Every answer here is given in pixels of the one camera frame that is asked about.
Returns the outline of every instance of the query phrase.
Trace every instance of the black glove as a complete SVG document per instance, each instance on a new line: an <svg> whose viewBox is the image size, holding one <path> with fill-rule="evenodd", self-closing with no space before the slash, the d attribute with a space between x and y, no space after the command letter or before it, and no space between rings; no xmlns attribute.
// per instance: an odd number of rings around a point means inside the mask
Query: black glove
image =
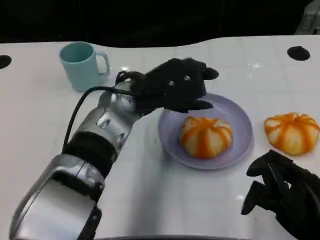
<svg viewBox="0 0 320 240"><path fill-rule="evenodd" d="M257 205L276 213L277 221L298 240L320 239L320 179L315 174L273 150L256 159L246 174L261 175L264 184L252 183L242 215Z"/></svg>
<svg viewBox="0 0 320 240"><path fill-rule="evenodd" d="M206 95L204 80L218 77L218 72L192 58L173 58L146 74L120 72L116 84L130 78L136 111L146 115L157 108L187 113L189 110L209 109L213 106L199 98Z"/></svg>

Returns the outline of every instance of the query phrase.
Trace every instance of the plate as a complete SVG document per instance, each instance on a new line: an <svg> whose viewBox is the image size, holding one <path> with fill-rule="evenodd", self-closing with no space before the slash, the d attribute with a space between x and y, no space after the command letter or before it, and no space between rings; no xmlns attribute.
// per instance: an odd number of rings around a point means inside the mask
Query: plate
<svg viewBox="0 0 320 240"><path fill-rule="evenodd" d="M246 112L223 96L208 93L202 100L211 103L213 108L189 113L163 111L158 123L158 133L164 151L173 159L201 170L225 168L244 159L253 146L254 138L252 123ZM200 159L189 155L179 141L181 127L188 116L219 118L227 122L233 134L230 147L214 159Z"/></svg>

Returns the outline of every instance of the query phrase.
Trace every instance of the silver robotic arm segment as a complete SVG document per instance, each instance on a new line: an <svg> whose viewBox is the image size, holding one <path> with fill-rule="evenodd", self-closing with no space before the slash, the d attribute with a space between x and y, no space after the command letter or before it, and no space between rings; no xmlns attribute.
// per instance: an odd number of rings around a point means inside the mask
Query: silver robotic arm segment
<svg viewBox="0 0 320 240"><path fill-rule="evenodd" d="M77 239L95 201L61 183L59 176L68 176L88 188L105 185L95 167L72 155L57 155L16 209L9 230L10 239Z"/></svg>
<svg viewBox="0 0 320 240"><path fill-rule="evenodd" d="M117 87L125 89L130 87L129 84L123 82ZM105 187L104 180L109 169L106 173L105 169L99 169L103 165L87 159L87 155L92 154L91 143L83 145L85 142L81 142L79 136L85 135L85 139L94 136L109 142L111 149L109 155L105 156L109 159L105 161L109 161L112 165L125 144L134 122L139 118L140 116L134 113L132 97L103 93L98 106L87 115L75 132L70 141L71 147L67 146L62 154L52 159L21 201L12 218L9 238L11 240L93 239L101 219L97 202ZM82 145L84 148L87 147L88 153L81 150L73 152Z"/></svg>

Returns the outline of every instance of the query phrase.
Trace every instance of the mug handle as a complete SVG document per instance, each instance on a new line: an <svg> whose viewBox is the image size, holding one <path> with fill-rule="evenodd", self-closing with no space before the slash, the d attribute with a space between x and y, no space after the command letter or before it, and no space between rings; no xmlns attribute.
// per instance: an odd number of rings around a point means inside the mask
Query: mug handle
<svg viewBox="0 0 320 240"><path fill-rule="evenodd" d="M97 56L102 56L105 60L105 65L106 65L106 72L99 72L99 75L105 75L105 76L108 76L110 74L110 64L109 64L109 59L108 59L108 56L105 52L103 51L96 51L95 52L95 55Z"/></svg>

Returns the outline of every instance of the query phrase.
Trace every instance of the dark wall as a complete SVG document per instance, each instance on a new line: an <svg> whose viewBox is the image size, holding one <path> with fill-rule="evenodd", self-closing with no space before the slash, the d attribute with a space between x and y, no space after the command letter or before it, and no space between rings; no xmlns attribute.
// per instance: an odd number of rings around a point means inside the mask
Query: dark wall
<svg viewBox="0 0 320 240"><path fill-rule="evenodd" d="M0 0L0 43L156 47L230 36L290 35L311 1Z"/></svg>

